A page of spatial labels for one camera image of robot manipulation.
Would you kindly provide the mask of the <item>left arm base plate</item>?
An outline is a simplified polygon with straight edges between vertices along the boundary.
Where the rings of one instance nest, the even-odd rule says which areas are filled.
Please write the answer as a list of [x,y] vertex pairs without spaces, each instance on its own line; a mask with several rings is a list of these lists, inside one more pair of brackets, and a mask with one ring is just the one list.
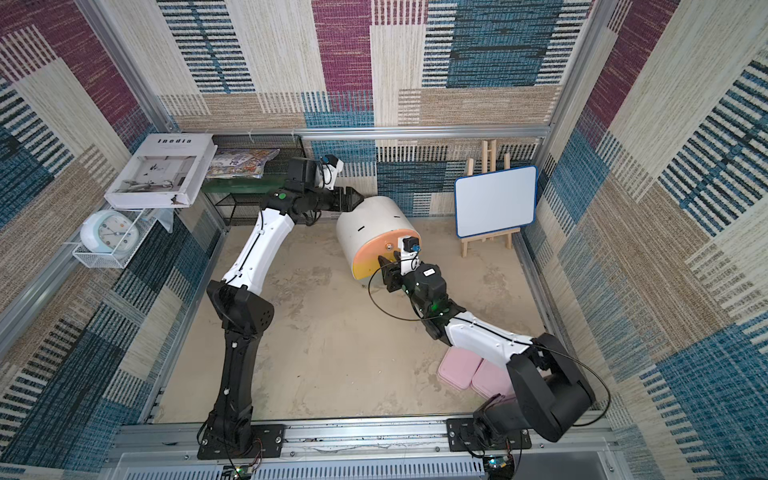
[[204,423],[197,434],[198,460],[278,458],[282,452],[285,424],[250,424],[227,427],[216,433]]

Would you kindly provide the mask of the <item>yellow drawer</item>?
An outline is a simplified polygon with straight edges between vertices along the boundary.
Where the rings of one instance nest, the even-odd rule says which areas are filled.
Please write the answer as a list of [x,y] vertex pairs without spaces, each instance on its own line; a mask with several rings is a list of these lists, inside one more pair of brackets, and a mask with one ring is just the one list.
[[352,273],[355,279],[361,280],[370,277],[380,268],[377,257],[355,260],[352,264]]

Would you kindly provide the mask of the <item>white round drawer cabinet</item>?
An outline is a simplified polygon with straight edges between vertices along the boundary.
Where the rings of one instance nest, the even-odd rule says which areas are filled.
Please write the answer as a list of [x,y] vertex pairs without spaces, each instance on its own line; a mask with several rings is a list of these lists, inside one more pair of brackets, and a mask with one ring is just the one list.
[[342,213],[336,224],[336,235],[350,269],[354,248],[376,235],[398,229],[416,231],[395,201],[386,196],[366,198],[354,211]]

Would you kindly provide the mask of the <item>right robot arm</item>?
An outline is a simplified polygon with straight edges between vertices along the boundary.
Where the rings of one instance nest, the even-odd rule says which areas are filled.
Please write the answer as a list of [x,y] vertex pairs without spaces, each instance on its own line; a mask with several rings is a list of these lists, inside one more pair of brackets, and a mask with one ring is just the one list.
[[473,413],[478,440],[490,445],[532,430],[556,442],[596,401],[584,375],[586,366],[567,353],[559,339],[515,334],[491,325],[448,296],[447,283],[435,264],[416,258],[378,258],[387,291],[407,296],[414,320],[434,340],[478,355],[506,372],[513,394],[497,394]]

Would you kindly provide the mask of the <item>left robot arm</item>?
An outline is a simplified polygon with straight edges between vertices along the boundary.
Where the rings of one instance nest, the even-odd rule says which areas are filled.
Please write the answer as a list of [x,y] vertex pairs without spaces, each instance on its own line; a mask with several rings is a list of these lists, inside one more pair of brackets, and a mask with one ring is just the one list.
[[261,296],[268,270],[297,224],[312,226],[324,211],[352,212],[364,196],[352,187],[285,188],[259,203],[259,219],[232,267],[206,293],[221,320],[225,356],[219,392],[202,429],[199,458],[242,458],[254,446],[252,377],[258,346],[274,318],[274,306]]

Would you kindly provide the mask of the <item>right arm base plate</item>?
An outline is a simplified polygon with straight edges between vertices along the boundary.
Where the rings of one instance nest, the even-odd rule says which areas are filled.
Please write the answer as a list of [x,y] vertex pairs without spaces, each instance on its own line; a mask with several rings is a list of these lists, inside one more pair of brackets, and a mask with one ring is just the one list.
[[445,421],[449,449],[452,452],[480,454],[496,450],[527,450],[532,441],[527,430],[493,433],[470,417],[449,417]]

